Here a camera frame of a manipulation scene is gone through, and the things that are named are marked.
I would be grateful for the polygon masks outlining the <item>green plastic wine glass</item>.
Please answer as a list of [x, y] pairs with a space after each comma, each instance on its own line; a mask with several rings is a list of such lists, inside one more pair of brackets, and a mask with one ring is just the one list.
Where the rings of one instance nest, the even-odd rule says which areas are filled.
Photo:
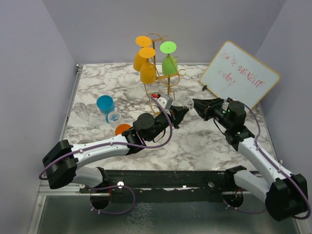
[[166, 41], [160, 45], [160, 51], [166, 54], [162, 62], [162, 73], [165, 76], [177, 73], [177, 61], [171, 56], [177, 48], [177, 45], [173, 41]]

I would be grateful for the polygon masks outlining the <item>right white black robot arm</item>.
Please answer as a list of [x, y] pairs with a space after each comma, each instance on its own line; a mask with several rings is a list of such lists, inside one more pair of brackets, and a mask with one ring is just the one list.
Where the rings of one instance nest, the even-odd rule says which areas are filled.
[[301, 174], [293, 174], [269, 155], [246, 126], [244, 103], [228, 98], [194, 99], [194, 109], [204, 120], [213, 119], [225, 128], [226, 141], [261, 174], [261, 178], [246, 169], [224, 178], [225, 187], [234, 191], [241, 187], [261, 200], [270, 216], [281, 221], [289, 217], [304, 220], [311, 216], [307, 181]]

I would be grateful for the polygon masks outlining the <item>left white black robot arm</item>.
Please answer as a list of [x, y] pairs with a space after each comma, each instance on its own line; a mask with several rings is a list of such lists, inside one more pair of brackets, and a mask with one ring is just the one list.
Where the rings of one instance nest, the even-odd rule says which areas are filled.
[[78, 170], [84, 166], [114, 156], [127, 156], [147, 149], [147, 141], [153, 141], [166, 128], [178, 128], [188, 112], [187, 107], [171, 106], [169, 111], [154, 117], [141, 114], [132, 127], [113, 138], [88, 144], [71, 145], [68, 140], [59, 141], [43, 158], [44, 173], [50, 189], [59, 189], [78, 178]]

